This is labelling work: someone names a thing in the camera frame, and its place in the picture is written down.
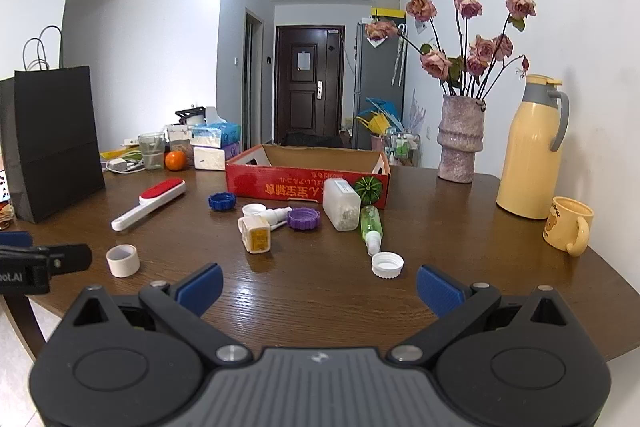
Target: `door frame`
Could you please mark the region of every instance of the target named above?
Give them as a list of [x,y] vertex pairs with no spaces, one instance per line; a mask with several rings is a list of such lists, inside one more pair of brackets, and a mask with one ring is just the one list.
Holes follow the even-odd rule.
[[[254,100],[249,101],[249,107],[251,113],[249,114],[249,118],[252,117],[252,113],[255,115],[255,126],[251,127],[251,135],[249,136],[249,144],[250,146],[256,145],[257,143],[262,143],[262,80],[263,74],[262,70],[264,69],[263,64],[263,55],[264,55],[264,20],[258,17],[255,13],[253,13],[249,9],[244,10],[244,21],[242,24],[242,74],[240,76],[240,115],[241,120],[244,121],[244,57],[246,55],[246,49],[244,45],[244,36],[246,31],[246,22],[247,19],[253,19],[255,23],[259,25],[257,29],[254,29],[254,33],[252,35],[252,63],[250,67],[252,69],[252,84],[251,88],[255,87],[254,96],[255,98],[257,92],[257,104],[254,107]],[[254,144],[254,136],[257,137],[258,141]]]
[[338,136],[342,127],[342,98],[344,93],[344,25],[334,24],[281,24],[276,26],[275,56],[273,61],[273,141],[278,139],[278,96],[280,94],[280,70],[278,58],[280,57],[280,33],[285,28],[299,30],[338,30],[340,33],[340,59],[338,61],[338,107],[336,110]]

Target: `flower vase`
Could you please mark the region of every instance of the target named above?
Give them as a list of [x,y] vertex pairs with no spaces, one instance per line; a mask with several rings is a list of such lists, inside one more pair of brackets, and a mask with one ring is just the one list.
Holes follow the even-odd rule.
[[476,153],[482,150],[486,103],[469,96],[443,95],[438,143],[442,145],[438,177],[471,183]]

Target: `glass cup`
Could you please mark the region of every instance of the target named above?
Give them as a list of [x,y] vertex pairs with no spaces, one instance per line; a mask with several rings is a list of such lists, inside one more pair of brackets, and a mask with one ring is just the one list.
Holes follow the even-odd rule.
[[138,136],[142,163],[145,169],[152,171],[164,166],[164,133],[150,132]]

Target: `yellow thermos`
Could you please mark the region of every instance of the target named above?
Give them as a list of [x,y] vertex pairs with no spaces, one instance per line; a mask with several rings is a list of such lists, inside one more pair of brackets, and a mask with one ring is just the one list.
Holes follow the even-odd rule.
[[496,202],[518,216],[546,219],[549,215],[569,124],[569,98],[556,89],[561,85],[560,80],[528,74],[522,103],[511,123]]

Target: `gray thermos handle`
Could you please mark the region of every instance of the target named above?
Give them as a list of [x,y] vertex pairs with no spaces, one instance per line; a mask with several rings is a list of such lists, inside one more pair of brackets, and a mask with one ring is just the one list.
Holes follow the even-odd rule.
[[569,97],[565,92],[556,91],[555,89],[549,89],[549,96],[551,98],[559,98],[561,103],[558,134],[556,134],[556,137],[551,142],[551,152],[556,152],[560,149],[566,128],[569,125]]

